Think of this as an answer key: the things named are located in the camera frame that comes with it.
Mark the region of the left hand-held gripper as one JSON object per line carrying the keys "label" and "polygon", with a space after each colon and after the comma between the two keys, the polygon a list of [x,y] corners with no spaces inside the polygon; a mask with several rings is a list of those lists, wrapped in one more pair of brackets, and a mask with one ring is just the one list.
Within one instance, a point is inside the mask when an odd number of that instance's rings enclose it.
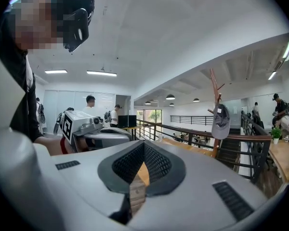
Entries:
{"label": "left hand-held gripper", "polygon": [[99,150],[132,141],[131,135],[125,130],[107,128],[99,117],[82,111],[64,112],[62,133],[74,153]]}

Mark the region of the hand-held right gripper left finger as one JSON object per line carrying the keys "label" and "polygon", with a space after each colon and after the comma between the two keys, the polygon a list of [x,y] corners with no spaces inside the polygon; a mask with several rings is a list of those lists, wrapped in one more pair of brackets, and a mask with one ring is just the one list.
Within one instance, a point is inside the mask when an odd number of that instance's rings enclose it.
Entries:
{"label": "hand-held right gripper left finger", "polygon": [[33,224],[43,231],[144,231],[130,220],[114,218],[129,200],[110,191],[98,176],[98,165],[108,156],[141,144],[131,141],[105,149],[50,156],[45,146],[34,144],[38,171],[34,176]]}

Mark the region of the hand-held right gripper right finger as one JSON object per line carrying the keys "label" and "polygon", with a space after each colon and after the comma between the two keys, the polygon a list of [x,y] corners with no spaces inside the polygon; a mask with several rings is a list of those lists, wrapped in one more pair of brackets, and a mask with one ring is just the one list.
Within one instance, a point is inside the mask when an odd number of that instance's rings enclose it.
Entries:
{"label": "hand-held right gripper right finger", "polygon": [[128,223],[136,231],[253,231],[285,196],[268,199],[249,180],[204,154],[156,142],[186,166],[182,183],[168,195],[147,197]]}

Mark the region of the grey cap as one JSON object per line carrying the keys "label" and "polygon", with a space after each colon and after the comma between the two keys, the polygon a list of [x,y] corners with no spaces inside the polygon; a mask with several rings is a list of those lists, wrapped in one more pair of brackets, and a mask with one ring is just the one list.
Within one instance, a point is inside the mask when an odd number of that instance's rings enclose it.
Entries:
{"label": "grey cap", "polygon": [[213,111],[211,134],[218,140],[226,139],[230,131],[230,115],[224,104],[216,104]]}

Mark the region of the brown wooden coat rack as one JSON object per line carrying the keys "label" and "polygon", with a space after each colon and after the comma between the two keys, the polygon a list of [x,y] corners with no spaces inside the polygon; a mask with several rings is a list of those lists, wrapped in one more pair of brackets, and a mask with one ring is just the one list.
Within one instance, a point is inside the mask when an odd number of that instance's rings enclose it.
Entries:
{"label": "brown wooden coat rack", "polygon": [[[221,94],[219,93],[219,89],[221,87],[223,87],[223,85],[221,85],[220,87],[217,86],[215,73],[214,73],[214,70],[212,68],[210,68],[210,77],[211,77],[211,82],[212,82],[213,91],[214,91],[214,104],[216,106],[217,104],[219,104],[219,101],[221,99]],[[214,140],[213,152],[211,155],[213,158],[215,158],[217,155],[217,152],[219,149],[219,143],[220,143],[220,141],[218,139]]]}

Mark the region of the person's left forearm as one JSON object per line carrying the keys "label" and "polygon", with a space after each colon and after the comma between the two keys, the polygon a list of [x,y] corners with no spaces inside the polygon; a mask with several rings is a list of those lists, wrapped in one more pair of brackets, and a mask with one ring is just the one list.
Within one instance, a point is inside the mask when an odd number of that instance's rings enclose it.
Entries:
{"label": "person's left forearm", "polygon": [[62,138],[45,138],[38,137],[34,143],[45,146],[51,156],[72,154],[72,148],[65,137]]}

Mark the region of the dark staircase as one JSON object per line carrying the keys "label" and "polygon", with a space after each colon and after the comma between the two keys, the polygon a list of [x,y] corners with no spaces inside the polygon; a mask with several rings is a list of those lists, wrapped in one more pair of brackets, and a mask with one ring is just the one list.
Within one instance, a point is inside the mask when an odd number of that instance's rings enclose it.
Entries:
{"label": "dark staircase", "polygon": [[240,141],[225,139],[221,142],[221,148],[217,153],[216,159],[231,170],[238,172],[240,161]]}

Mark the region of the person's black jacket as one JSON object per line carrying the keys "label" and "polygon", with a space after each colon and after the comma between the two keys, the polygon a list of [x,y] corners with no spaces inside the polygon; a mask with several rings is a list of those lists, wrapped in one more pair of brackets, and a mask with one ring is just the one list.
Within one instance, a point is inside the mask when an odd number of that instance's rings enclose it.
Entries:
{"label": "person's black jacket", "polygon": [[10,26],[14,26],[14,20],[9,15],[9,12],[5,12],[0,20],[0,60],[25,92],[10,127],[34,142],[42,136],[36,116],[36,79],[28,62],[28,51],[19,49],[15,44],[10,30]]}

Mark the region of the small yellow table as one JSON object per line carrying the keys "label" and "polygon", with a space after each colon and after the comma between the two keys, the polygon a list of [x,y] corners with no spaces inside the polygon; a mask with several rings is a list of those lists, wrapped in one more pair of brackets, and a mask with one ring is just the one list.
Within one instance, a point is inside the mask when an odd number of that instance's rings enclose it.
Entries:
{"label": "small yellow table", "polygon": [[131,133],[132,140],[134,141],[137,140],[136,130],[141,129],[142,127],[143,127],[142,125],[137,125],[135,127],[123,128],[123,130],[129,131]]}

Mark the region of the black metal balcony railing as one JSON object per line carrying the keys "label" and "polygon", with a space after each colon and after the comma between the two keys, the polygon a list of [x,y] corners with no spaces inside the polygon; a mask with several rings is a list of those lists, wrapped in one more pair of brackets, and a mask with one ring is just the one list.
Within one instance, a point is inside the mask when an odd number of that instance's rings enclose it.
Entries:
{"label": "black metal balcony railing", "polygon": [[213,116],[185,116],[185,115],[171,115],[170,122],[183,123],[191,125],[205,125],[210,126],[213,124]]}

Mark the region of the black railing with wooden handrail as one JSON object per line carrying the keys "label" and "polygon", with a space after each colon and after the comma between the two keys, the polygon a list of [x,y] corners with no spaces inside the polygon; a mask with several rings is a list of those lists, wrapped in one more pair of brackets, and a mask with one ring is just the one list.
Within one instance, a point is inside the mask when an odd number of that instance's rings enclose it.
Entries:
{"label": "black railing with wooden handrail", "polygon": [[[137,119],[137,125],[143,126],[136,130],[138,140],[162,141],[164,138],[168,138],[175,142],[208,148],[213,151],[214,138],[209,132],[178,128],[139,119]],[[236,173],[248,179],[251,183],[256,183],[265,165],[268,164],[270,135],[263,128],[244,118],[243,127],[240,129],[231,128],[226,139],[240,141],[240,161],[237,164],[239,168]],[[221,148],[222,141],[220,140],[218,150]]]}

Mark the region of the large glass window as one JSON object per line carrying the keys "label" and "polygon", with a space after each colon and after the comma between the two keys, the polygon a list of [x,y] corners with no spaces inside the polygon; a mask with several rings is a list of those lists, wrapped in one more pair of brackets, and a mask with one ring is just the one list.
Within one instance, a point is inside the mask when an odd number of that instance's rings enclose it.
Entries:
{"label": "large glass window", "polygon": [[162,110],[157,109],[138,109],[137,119],[152,123],[162,123]]}

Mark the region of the curved wooden table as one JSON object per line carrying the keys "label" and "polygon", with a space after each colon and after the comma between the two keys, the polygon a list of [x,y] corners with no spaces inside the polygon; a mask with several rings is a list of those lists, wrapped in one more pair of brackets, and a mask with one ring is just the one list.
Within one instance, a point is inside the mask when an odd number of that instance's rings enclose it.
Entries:
{"label": "curved wooden table", "polygon": [[289,183],[289,142],[279,140],[270,143],[269,154],[273,159],[283,183]]}

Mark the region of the small green potted plant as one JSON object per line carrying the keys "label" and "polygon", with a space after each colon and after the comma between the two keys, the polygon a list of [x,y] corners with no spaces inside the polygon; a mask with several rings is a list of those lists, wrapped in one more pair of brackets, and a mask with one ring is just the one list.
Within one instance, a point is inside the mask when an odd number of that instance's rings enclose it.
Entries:
{"label": "small green potted plant", "polygon": [[279,139],[282,137],[280,128],[272,128],[271,135],[273,138],[273,144],[278,144]]}

